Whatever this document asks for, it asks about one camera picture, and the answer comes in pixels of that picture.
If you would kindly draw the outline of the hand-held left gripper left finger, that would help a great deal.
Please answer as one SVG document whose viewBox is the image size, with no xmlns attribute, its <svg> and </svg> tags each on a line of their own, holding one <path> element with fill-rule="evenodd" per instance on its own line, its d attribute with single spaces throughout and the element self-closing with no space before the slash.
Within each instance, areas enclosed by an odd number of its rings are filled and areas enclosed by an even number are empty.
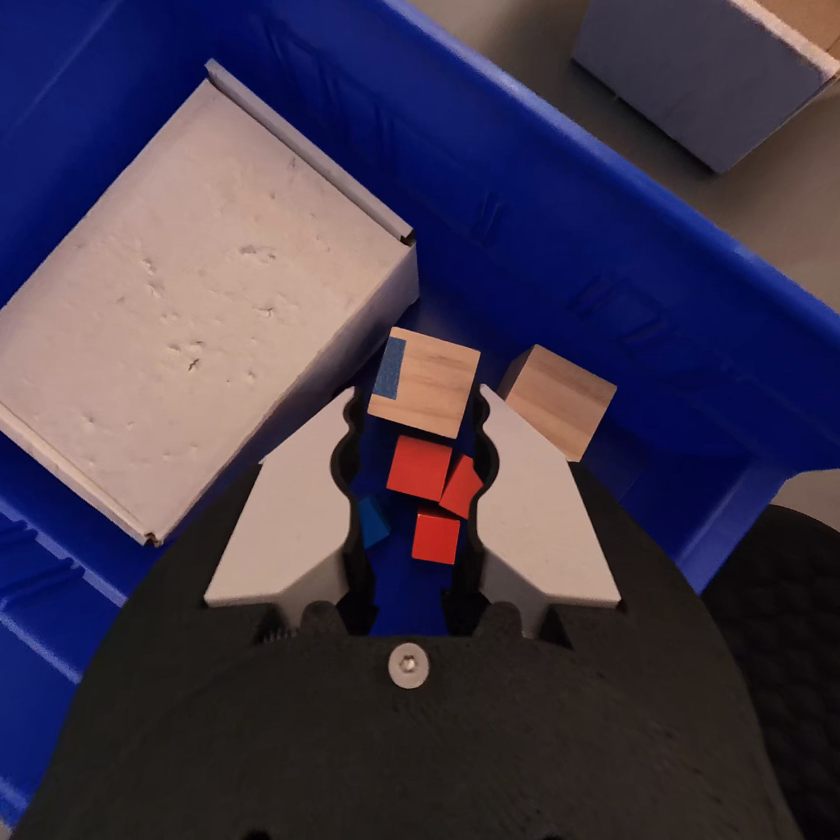
<svg viewBox="0 0 840 840">
<path fill-rule="evenodd" d="M 371 631 L 375 574 L 352 489 L 363 430 L 363 394 L 348 387 L 260 461 L 207 606 L 270 604 L 293 630 L 310 604 L 328 602 L 350 634 Z"/>
</svg>

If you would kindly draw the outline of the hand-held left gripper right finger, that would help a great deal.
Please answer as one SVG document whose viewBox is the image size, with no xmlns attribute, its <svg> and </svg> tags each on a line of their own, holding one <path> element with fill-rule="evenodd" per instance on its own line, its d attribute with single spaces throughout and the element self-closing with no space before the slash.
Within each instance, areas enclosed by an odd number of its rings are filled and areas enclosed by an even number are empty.
<svg viewBox="0 0 840 840">
<path fill-rule="evenodd" d="M 488 385 L 474 391 L 474 470 L 466 541 L 445 591 L 452 636 L 509 603 L 525 638 L 567 638 L 561 606 L 622 600 L 568 459 Z"/>
</svg>

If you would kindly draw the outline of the small red cube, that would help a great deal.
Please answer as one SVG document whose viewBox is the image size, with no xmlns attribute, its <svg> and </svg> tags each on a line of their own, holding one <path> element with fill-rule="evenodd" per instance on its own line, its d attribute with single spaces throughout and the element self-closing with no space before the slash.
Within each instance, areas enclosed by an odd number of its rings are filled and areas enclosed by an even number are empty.
<svg viewBox="0 0 840 840">
<path fill-rule="evenodd" d="M 452 454 L 451 446 L 401 434 L 385 486 L 394 492 L 439 502 Z"/>
<path fill-rule="evenodd" d="M 473 458 L 459 454 L 446 479 L 438 504 L 441 508 L 466 520 L 469 518 L 471 502 L 482 487 L 482 479 L 476 473 Z"/>
<path fill-rule="evenodd" d="M 436 564 L 455 564 L 460 520 L 439 511 L 421 510 L 416 515 L 411 557 Z"/>
</svg>

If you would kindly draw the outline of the small blue cube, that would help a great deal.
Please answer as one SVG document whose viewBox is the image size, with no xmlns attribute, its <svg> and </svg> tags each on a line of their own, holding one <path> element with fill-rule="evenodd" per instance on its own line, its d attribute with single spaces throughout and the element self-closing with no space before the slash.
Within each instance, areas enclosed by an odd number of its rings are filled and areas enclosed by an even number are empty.
<svg viewBox="0 0 840 840">
<path fill-rule="evenodd" d="M 358 502 L 358 511 L 363 546 L 366 550 L 390 536 L 391 525 L 375 496 L 368 495 L 361 498 Z"/>
</svg>

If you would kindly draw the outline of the plain wooden cube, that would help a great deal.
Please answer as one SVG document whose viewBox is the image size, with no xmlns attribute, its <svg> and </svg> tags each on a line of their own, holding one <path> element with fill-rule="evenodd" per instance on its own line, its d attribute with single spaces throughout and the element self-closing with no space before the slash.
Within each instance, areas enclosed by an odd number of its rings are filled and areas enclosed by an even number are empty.
<svg viewBox="0 0 840 840">
<path fill-rule="evenodd" d="M 509 364 L 497 393 L 570 462 L 578 463 L 616 385 L 535 344 Z"/>
</svg>

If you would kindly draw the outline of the wooden cube with blue tape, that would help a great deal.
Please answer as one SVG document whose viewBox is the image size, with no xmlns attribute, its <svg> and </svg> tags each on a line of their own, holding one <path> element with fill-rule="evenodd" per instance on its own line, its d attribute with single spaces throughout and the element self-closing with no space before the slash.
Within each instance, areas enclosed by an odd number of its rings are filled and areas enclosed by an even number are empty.
<svg viewBox="0 0 840 840">
<path fill-rule="evenodd" d="M 367 413 L 455 439 L 480 352 L 424 333 L 393 327 L 385 343 Z"/>
</svg>

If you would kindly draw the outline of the dimpled white cardboard mailer box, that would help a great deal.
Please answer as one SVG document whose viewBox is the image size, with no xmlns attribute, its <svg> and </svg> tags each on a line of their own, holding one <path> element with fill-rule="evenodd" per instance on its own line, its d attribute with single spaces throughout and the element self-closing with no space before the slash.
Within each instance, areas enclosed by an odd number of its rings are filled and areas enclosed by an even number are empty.
<svg viewBox="0 0 840 840">
<path fill-rule="evenodd" d="M 413 227 L 215 60 L 2 308 L 2 433 L 160 545 L 418 298 Z"/>
</svg>

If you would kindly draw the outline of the blue plastic bin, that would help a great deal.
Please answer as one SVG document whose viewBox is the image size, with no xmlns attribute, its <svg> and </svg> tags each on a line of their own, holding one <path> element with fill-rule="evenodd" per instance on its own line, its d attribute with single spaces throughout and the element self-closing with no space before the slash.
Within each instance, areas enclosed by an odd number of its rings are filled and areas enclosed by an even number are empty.
<svg viewBox="0 0 840 840">
<path fill-rule="evenodd" d="M 838 466 L 838 316 L 405 2 L 2 2 L 2 308 L 209 60 L 413 227 L 404 324 L 617 385 L 584 464 L 696 592 Z M 2 433 L 2 694 L 71 695 L 160 545 Z"/>
</svg>

